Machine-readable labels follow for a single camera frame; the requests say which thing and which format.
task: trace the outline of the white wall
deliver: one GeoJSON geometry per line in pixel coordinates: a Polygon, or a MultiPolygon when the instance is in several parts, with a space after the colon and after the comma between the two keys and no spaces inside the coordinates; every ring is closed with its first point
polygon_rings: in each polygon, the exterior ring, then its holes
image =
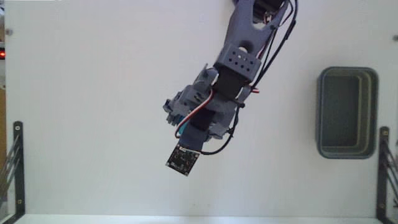
{"type": "Polygon", "coordinates": [[[329,66],[374,68],[378,123],[396,136],[398,1],[300,1],[230,147],[201,157],[189,178],[164,166],[176,140],[162,105],[214,62],[229,0],[6,8],[8,133],[24,122],[28,213],[374,216],[377,156],[317,152],[316,79],[329,66]]]}

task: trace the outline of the gray robotic arm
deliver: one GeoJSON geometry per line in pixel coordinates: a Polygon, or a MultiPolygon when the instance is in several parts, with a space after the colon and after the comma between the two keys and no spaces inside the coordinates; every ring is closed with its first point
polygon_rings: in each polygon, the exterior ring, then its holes
{"type": "Polygon", "coordinates": [[[297,0],[294,8],[290,0],[240,0],[236,3],[224,47],[213,67],[207,68],[206,65],[192,85],[186,86],[163,106],[169,114],[167,121],[177,126],[175,137],[179,139],[167,166],[188,175],[200,154],[212,155],[225,148],[233,137],[239,109],[244,107],[244,101],[251,93],[258,93],[256,85],[287,40],[296,15],[297,0]],[[255,80],[261,58],[266,49],[270,49],[268,46],[284,23],[282,20],[289,6],[287,18],[293,12],[294,16],[287,33],[267,66],[264,61],[255,80]],[[261,21],[265,25],[257,28],[253,21],[261,21]],[[202,151],[204,142],[211,138],[222,139],[226,133],[229,137],[223,147],[214,152],[202,151]]]}

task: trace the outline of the black wire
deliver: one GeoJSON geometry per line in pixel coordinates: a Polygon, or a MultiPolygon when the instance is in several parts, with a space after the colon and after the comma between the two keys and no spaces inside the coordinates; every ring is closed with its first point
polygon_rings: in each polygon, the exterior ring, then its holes
{"type": "Polygon", "coordinates": [[[268,60],[268,57],[269,57],[269,53],[271,52],[272,44],[274,43],[275,36],[276,36],[276,33],[277,33],[277,32],[278,32],[278,29],[276,29],[276,30],[274,31],[274,33],[272,34],[271,42],[270,42],[270,44],[269,44],[268,51],[267,51],[267,55],[266,55],[266,59],[264,60],[264,63],[262,64],[261,71],[263,71],[264,67],[266,66],[266,63],[267,63],[267,60],[268,60]]]}
{"type": "Polygon", "coordinates": [[[289,0],[289,5],[290,5],[290,12],[289,15],[287,15],[287,17],[284,19],[284,21],[279,25],[279,27],[283,26],[285,24],[285,22],[289,19],[289,17],[292,15],[293,13],[293,4],[292,1],[289,0]]]}
{"type": "Polygon", "coordinates": [[[240,109],[240,107],[237,107],[237,108],[236,108],[236,111],[235,111],[235,118],[234,118],[234,124],[232,125],[232,128],[230,128],[229,131],[228,131],[229,136],[228,136],[228,139],[225,141],[225,143],[224,143],[219,149],[217,149],[217,150],[214,151],[214,152],[201,152],[202,155],[210,156],[210,155],[217,154],[217,153],[221,152],[221,151],[228,145],[228,143],[230,142],[230,140],[233,138],[236,125],[237,125],[238,122],[239,122],[239,109],[240,109]]]}
{"type": "Polygon", "coordinates": [[[295,9],[294,9],[294,14],[293,14],[293,18],[292,21],[290,22],[289,27],[287,28],[287,31],[282,39],[282,41],[280,42],[278,48],[276,49],[276,51],[274,52],[274,54],[272,55],[271,59],[269,60],[269,62],[267,63],[266,67],[260,71],[259,76],[257,77],[257,80],[254,82],[254,84],[252,85],[252,89],[255,89],[255,87],[257,86],[257,84],[260,82],[260,80],[263,78],[264,74],[267,72],[268,68],[270,67],[270,65],[273,63],[273,61],[275,60],[276,56],[278,55],[278,53],[280,52],[281,48],[283,47],[283,45],[285,44],[285,41],[289,38],[289,35],[292,31],[292,29],[295,26],[296,23],[296,18],[297,18],[297,11],[299,9],[299,4],[297,2],[297,0],[295,0],[295,9]]]}
{"type": "MultiPolygon", "coordinates": [[[[269,42],[272,40],[272,35],[274,35],[273,33],[271,33],[271,37],[270,38],[268,38],[268,40],[266,41],[266,43],[264,44],[264,47],[267,47],[268,46],[268,44],[269,44],[269,42]]],[[[259,59],[260,60],[262,60],[262,57],[264,56],[264,52],[266,51],[266,49],[262,49],[261,50],[261,53],[260,53],[260,55],[259,55],[259,59]]]]}

